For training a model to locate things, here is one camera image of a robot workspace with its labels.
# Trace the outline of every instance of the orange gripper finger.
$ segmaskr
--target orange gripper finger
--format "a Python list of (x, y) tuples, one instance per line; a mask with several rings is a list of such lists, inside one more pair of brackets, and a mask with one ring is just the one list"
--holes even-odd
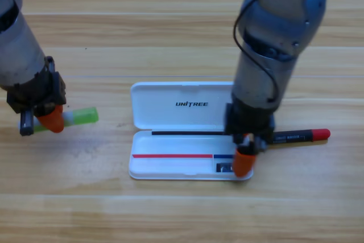
[(54, 133), (60, 133), (63, 131), (64, 128), (64, 121), (62, 117), (63, 112), (63, 106), (62, 105), (56, 105), (55, 110), (53, 110), (52, 113), (37, 117), (38, 121), (49, 129), (51, 132)]
[(233, 171), (235, 173), (235, 176), (237, 176), (238, 178), (246, 176), (253, 168), (255, 158), (255, 155), (243, 155), (236, 151), (233, 161)]

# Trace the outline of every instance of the robotic arm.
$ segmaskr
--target robotic arm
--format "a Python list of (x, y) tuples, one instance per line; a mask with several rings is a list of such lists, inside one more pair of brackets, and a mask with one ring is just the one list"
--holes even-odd
[(20, 134), (33, 134), (33, 116), (58, 133), (63, 130), (65, 84), (46, 57), (22, 12), (22, 0), (0, 0), (0, 87), (20, 113)]
[[(316, 34), (326, 0), (245, 0), (235, 23), (243, 45), (226, 108), (225, 133), (237, 144), (233, 170), (245, 176), (266, 149), (279, 107), (299, 55)], [(244, 135), (254, 140), (243, 144)]]

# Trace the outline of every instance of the blue stripe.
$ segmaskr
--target blue stripe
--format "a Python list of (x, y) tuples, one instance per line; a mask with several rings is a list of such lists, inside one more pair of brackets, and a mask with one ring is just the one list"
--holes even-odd
[(234, 155), (214, 155), (214, 159), (233, 159)]

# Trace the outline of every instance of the pen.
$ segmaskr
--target pen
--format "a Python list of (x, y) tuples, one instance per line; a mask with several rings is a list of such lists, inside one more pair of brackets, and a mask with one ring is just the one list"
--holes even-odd
[(273, 133), (272, 144), (324, 141), (331, 135), (328, 129), (308, 129)]

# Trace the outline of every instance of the unitree logo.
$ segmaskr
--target unitree logo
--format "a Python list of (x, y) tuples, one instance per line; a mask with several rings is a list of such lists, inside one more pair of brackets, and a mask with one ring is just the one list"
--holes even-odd
[(176, 106), (188, 106), (189, 108), (191, 106), (208, 106), (208, 102), (177, 102)]

